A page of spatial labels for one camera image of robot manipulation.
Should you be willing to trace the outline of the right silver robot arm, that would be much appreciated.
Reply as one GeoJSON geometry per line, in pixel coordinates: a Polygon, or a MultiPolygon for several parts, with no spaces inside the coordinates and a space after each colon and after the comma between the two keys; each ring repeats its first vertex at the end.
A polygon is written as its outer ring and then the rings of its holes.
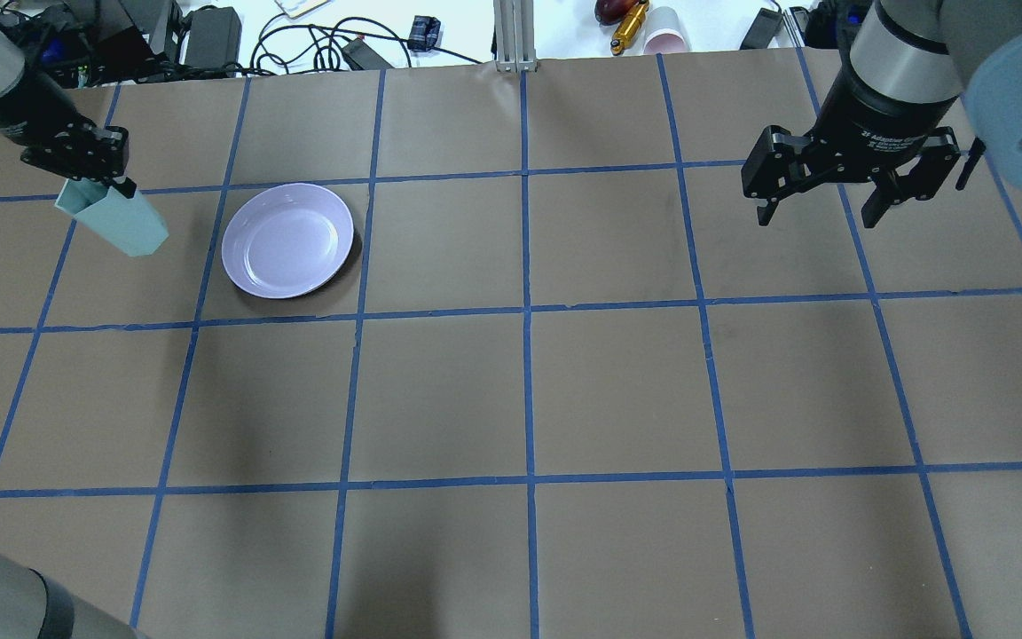
{"type": "Polygon", "coordinates": [[[941,124],[961,100],[976,135],[957,187],[982,154],[1022,190],[1022,1],[876,1],[810,130],[766,126],[741,170],[766,226],[783,199],[819,185],[871,183],[862,223],[929,200],[960,158],[941,124]]]}

